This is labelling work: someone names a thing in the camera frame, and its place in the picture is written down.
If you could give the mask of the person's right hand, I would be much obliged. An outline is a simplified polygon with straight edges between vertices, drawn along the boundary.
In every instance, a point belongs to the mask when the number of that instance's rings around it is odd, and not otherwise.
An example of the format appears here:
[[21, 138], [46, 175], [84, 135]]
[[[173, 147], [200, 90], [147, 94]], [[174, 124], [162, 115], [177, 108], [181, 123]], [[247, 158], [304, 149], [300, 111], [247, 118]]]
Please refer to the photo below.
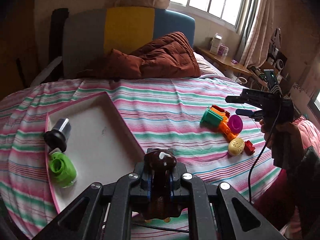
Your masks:
[[271, 149], [272, 155], [280, 157], [280, 153], [287, 153], [288, 168], [295, 168], [299, 165], [304, 157], [304, 148], [300, 131], [296, 125], [291, 122], [278, 124], [271, 132], [264, 120], [259, 121], [261, 132], [264, 133], [264, 139], [267, 147]]

